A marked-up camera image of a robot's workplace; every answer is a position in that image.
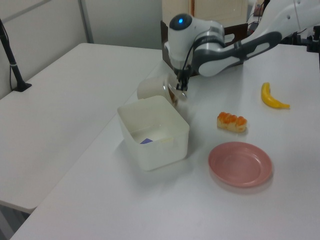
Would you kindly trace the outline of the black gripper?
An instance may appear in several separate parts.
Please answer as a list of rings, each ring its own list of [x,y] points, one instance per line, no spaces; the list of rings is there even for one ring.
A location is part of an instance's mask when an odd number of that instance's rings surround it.
[[[184,69],[174,68],[174,73],[176,74],[176,79],[178,83],[176,84],[177,90],[187,91],[189,78],[192,75],[192,67],[187,65]]]

